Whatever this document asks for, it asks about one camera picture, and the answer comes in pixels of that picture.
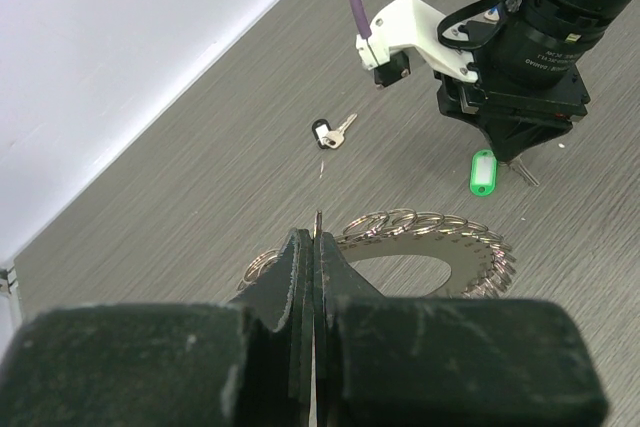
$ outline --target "metal key ring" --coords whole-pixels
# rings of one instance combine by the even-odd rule
[[[270,250],[268,252],[265,252],[264,254],[259,255],[253,262],[251,262],[249,267],[247,267],[242,280],[247,284],[255,282],[255,280],[262,274],[265,265],[272,264],[277,260],[277,258],[277,250]]]
[[[348,242],[358,242],[359,240],[372,237],[384,228],[388,220],[389,213],[385,211],[363,215],[345,227],[342,231],[343,240]],[[366,225],[365,230],[356,231],[355,233],[352,232],[352,230],[361,225]]]
[[[413,225],[413,235],[424,235],[437,230],[444,223],[445,216],[437,212],[420,212]]]
[[[467,221],[467,225],[463,229],[460,229],[460,233],[462,235],[467,235],[467,236],[479,235],[488,231],[489,231],[489,227],[487,227],[486,225],[479,224],[478,222],[473,222],[471,220]]]
[[[468,222],[467,219],[458,217],[457,215],[445,215],[442,226],[438,227],[438,232],[441,234],[453,234],[464,229]]]
[[[478,238],[483,242],[488,243],[501,243],[504,241],[504,237],[500,234],[496,234],[495,232],[491,232],[490,230],[478,234]]]
[[[494,260],[495,269],[505,272],[507,275],[515,275],[516,269],[511,265],[512,261],[506,260],[504,257],[497,257]]]
[[[418,220],[418,214],[415,210],[411,209],[394,209],[387,212],[389,214],[389,221],[391,225],[383,227],[378,233],[381,236],[400,235],[407,230],[411,229]]]

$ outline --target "black cable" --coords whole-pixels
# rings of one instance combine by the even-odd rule
[[[491,33],[480,41],[454,40],[445,37],[444,33],[454,25],[470,19],[475,15],[486,12],[487,10],[492,9],[497,5],[504,5],[505,1],[506,0],[479,0],[477,2],[474,2],[473,4],[469,4],[466,7],[463,7],[453,14],[447,15],[438,24],[438,42],[440,42],[445,47],[449,47],[450,49],[465,50],[468,52],[481,49],[482,47],[487,45],[489,41],[498,34],[498,32],[502,30],[506,18],[504,15],[500,16],[498,24],[491,31]]]

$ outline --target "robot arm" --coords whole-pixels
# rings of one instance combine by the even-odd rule
[[[379,88],[406,77],[417,52],[442,82],[440,112],[478,128],[497,160],[510,162],[587,115],[575,64],[631,1],[484,0],[445,16],[395,0],[367,28],[359,23],[356,47]],[[465,22],[495,5],[497,26]]]

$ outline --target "key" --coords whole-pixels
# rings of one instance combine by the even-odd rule
[[[358,118],[358,114],[351,114],[336,130],[327,132],[324,136],[324,144],[330,149],[337,149],[340,147],[344,143],[344,133],[351,124],[353,124],[356,118]]]
[[[522,157],[518,156],[507,164],[511,170],[524,179],[531,187],[540,187],[540,182],[522,163]]]

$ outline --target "gray carpet floor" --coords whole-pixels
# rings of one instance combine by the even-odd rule
[[[390,1],[366,0],[370,15]],[[473,0],[425,1],[450,12]],[[593,102],[565,148],[525,154],[541,187],[501,171],[478,198],[470,159],[485,144],[439,115],[431,72],[378,92],[347,0],[282,0],[17,258],[25,310],[223,301],[255,256],[311,228],[316,209],[334,233],[379,209],[436,210],[505,235],[519,260],[510,295],[574,317],[613,402],[610,425],[637,425],[639,16],[637,0],[580,62]],[[354,112],[342,148],[321,152],[311,123]],[[410,260],[359,268],[388,295],[441,277],[437,263]]]

